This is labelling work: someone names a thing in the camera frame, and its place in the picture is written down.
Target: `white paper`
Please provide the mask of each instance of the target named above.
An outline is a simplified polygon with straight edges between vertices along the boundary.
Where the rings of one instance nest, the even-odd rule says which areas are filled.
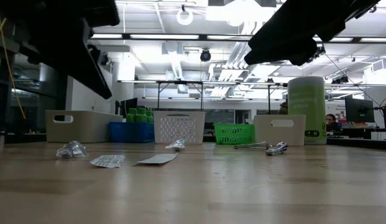
[[[114,168],[121,167],[124,159],[124,155],[104,155],[93,159],[90,163],[95,166]]]
[[[164,164],[164,163],[169,162],[169,161],[173,160],[174,158],[176,158],[177,155],[178,155],[177,153],[175,153],[175,154],[158,154],[158,155],[151,157],[150,159],[145,159],[143,161],[139,161],[138,163]]]

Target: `ceiling light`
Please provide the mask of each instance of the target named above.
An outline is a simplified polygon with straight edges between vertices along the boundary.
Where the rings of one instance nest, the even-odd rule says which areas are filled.
[[[218,85],[235,85],[236,82],[203,82],[204,84],[218,84]]]
[[[120,80],[121,83],[157,83],[156,81],[146,81],[146,80]]]
[[[226,98],[225,100],[248,100],[247,98]]]
[[[241,26],[243,23],[244,23],[244,21],[242,21],[242,20],[240,20],[240,21],[228,21],[227,22],[227,24],[229,24],[230,26],[234,26],[234,27]]]
[[[198,35],[169,35],[169,34],[131,34],[132,39],[178,39],[197,40]]]
[[[122,34],[93,34],[91,39],[122,39]]]
[[[360,42],[386,42],[386,38],[361,38]]]
[[[187,26],[187,25],[190,25],[191,22],[193,22],[194,17],[193,17],[193,13],[190,10],[183,10],[183,9],[180,9],[178,11],[178,13],[176,14],[176,20],[178,21],[179,24]],[[182,13],[183,12],[188,13],[188,16],[186,19],[182,19]]]
[[[277,10],[275,7],[262,7],[253,0],[235,0],[225,6],[209,6],[205,19],[208,21],[225,21],[237,24],[241,21],[267,22]]]
[[[323,42],[319,37],[313,37],[313,40],[315,40],[316,42]],[[350,42],[352,40],[353,38],[348,38],[348,37],[335,37],[328,42]]]
[[[208,40],[250,40],[251,35],[208,35]]]
[[[348,38],[348,37],[335,37],[330,42],[350,42],[352,41],[353,38]]]
[[[172,99],[173,100],[197,100],[196,98],[193,98],[193,97],[172,97]]]
[[[274,83],[240,83],[241,85],[274,85]]]

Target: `black overhead object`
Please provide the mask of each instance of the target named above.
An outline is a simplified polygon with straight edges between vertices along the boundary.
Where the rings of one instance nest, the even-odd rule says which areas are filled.
[[[313,37],[328,42],[380,0],[288,0],[251,38],[249,65],[289,60],[303,65],[315,55]]]
[[[119,24],[114,0],[0,0],[0,11],[28,32],[26,41],[38,51],[21,46],[29,61],[46,63],[103,98],[111,97],[86,40],[92,27]]]

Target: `support beam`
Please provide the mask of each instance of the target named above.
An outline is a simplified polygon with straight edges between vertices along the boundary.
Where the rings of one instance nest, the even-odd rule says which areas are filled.
[[[160,22],[162,33],[165,33],[165,27],[163,26],[163,21],[162,21],[162,18],[161,18],[160,10],[158,8],[158,3],[154,3],[154,8],[155,8],[155,12],[157,13],[158,20]]]

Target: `green label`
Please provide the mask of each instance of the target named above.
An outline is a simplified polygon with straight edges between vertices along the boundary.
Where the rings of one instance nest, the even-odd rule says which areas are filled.
[[[323,86],[289,88],[288,114],[306,115],[305,142],[326,140]]]

